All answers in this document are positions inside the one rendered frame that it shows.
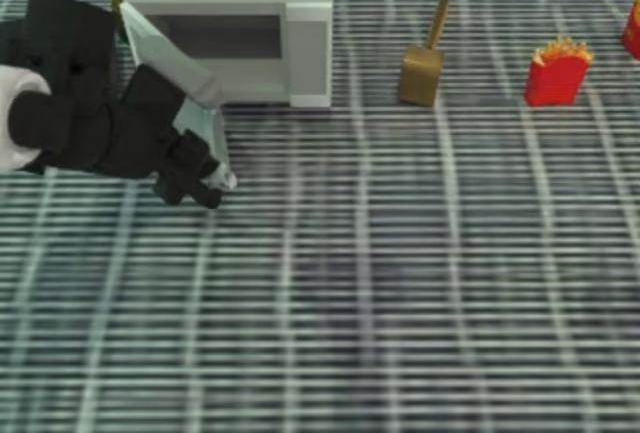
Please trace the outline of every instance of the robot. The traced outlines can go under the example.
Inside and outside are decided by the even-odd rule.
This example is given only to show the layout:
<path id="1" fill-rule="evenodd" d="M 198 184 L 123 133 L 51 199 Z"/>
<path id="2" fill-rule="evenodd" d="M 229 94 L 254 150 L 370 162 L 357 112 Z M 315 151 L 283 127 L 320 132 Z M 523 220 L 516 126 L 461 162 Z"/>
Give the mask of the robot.
<path id="1" fill-rule="evenodd" d="M 28 0 L 24 19 L 0 24 L 0 170 L 155 174 L 165 203 L 217 208 L 223 192 L 203 180 L 220 162 L 173 126 L 185 93 L 140 65 L 112 98 L 115 32 L 110 12 L 76 0 Z"/>

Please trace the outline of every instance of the brush handle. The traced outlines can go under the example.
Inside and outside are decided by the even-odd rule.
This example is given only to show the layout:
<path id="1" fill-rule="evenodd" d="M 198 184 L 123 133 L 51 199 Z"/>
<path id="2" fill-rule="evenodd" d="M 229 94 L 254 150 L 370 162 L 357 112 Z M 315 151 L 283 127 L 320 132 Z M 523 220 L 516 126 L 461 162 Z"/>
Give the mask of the brush handle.
<path id="1" fill-rule="evenodd" d="M 425 48 L 432 50 L 436 46 L 438 46 L 438 40 L 440 40 L 440 35 L 442 35 L 442 30 L 444 29 L 444 22 L 447 19 L 448 10 L 449 0 L 438 1 L 436 13 L 433 16 L 431 28 L 429 29 L 429 36 L 427 37 L 427 41 L 424 44 Z"/>

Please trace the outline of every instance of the striped tablecloth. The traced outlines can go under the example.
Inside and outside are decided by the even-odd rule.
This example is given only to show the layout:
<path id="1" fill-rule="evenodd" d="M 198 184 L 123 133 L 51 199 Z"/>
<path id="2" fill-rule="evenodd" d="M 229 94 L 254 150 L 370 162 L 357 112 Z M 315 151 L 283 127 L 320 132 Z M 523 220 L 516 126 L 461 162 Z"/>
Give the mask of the striped tablecloth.
<path id="1" fill-rule="evenodd" d="M 434 6 L 337 3 L 335 107 L 226 111 L 217 212 L 1 178 L 2 431 L 640 431 L 630 5 L 456 1 L 438 104 L 400 106 Z M 558 33 L 595 63 L 532 111 Z"/>

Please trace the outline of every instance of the brown shovel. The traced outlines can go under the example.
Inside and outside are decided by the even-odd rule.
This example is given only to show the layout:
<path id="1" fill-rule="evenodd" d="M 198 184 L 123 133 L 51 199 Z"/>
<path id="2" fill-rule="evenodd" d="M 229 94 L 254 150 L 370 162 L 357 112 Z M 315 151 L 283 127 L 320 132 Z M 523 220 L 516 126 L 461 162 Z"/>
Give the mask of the brown shovel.
<path id="1" fill-rule="evenodd" d="M 444 56 L 436 47 L 447 19 L 448 9 L 449 0 L 440 0 L 424 47 L 412 45 L 406 49 L 398 92 L 400 101 L 433 106 Z"/>

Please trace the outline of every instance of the striped surface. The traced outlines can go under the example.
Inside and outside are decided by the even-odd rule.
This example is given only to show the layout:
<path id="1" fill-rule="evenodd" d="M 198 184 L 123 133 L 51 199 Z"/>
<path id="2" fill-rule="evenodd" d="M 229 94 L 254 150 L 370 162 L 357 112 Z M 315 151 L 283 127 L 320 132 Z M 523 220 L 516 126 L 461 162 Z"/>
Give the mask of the striped surface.
<path id="1" fill-rule="evenodd" d="M 432 112 L 394 91 L 434 6 L 338 3 L 333 111 L 229 109 L 217 212 L 3 178 L 2 431 L 640 431 L 629 5 L 454 2 Z M 531 111 L 558 32 L 595 64 Z"/>

